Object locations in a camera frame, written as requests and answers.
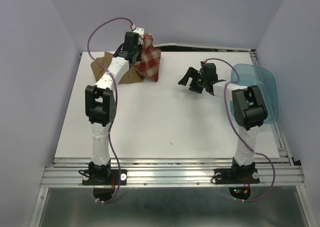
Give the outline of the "red plaid skirt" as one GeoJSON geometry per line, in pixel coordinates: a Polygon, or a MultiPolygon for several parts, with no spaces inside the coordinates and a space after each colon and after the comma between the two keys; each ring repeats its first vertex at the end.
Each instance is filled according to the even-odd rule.
{"type": "Polygon", "coordinates": [[[147,78],[157,82],[159,80],[162,51],[154,47],[153,42],[153,36],[150,33],[146,33],[143,37],[141,60],[137,61],[133,68],[142,79],[147,78]]]}

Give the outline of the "tan brown skirt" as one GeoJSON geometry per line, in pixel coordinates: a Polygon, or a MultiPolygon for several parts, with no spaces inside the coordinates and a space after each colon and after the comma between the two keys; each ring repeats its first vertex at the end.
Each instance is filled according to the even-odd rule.
{"type": "Polygon", "coordinates": [[[113,53],[104,52],[95,58],[98,62],[92,61],[90,67],[93,72],[95,84],[102,87],[107,83],[112,85],[115,78],[117,84],[132,84],[143,82],[145,77],[142,76],[129,62],[124,58],[113,58],[113,53]]]}

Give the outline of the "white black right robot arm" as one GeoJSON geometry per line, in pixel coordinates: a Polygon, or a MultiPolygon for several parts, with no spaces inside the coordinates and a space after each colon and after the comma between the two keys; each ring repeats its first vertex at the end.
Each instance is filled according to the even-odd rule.
{"type": "Polygon", "coordinates": [[[196,93],[207,93],[222,97],[233,110],[226,110],[228,120],[235,131],[238,141],[230,168],[214,169],[214,182],[218,185],[244,184],[246,181],[259,183],[255,163],[255,145],[257,135],[264,120],[268,117],[260,88],[257,85],[241,86],[234,82],[218,78],[214,63],[201,63],[199,70],[189,67],[179,81],[180,85],[189,85],[189,90],[196,93]]]}

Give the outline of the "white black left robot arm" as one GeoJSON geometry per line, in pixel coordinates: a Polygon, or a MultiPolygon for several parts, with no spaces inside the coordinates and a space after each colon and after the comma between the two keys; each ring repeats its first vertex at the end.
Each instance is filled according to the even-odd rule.
{"type": "Polygon", "coordinates": [[[115,181],[110,154],[114,153],[110,132],[117,113],[118,84],[123,76],[141,63],[149,35],[143,28],[134,28],[125,33],[124,42],[104,65],[98,59],[93,61],[104,69],[103,75],[94,85],[85,88],[85,115],[91,124],[92,156],[85,170],[79,170],[84,186],[108,185],[115,181]]]}

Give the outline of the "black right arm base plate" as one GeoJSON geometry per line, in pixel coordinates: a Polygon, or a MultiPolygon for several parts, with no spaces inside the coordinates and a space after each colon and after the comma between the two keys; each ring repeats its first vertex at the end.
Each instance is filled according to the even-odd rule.
{"type": "Polygon", "coordinates": [[[260,178],[257,169],[233,171],[231,168],[216,168],[211,182],[217,185],[259,184],[260,178]]]}

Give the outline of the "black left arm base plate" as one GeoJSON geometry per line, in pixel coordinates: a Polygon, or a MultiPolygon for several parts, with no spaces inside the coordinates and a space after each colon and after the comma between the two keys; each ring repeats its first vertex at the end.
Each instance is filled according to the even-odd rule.
{"type": "Polygon", "coordinates": [[[128,171],[126,169],[111,169],[109,176],[94,176],[88,169],[80,169],[78,173],[82,176],[82,185],[84,186],[111,186],[127,184],[128,171]]]}

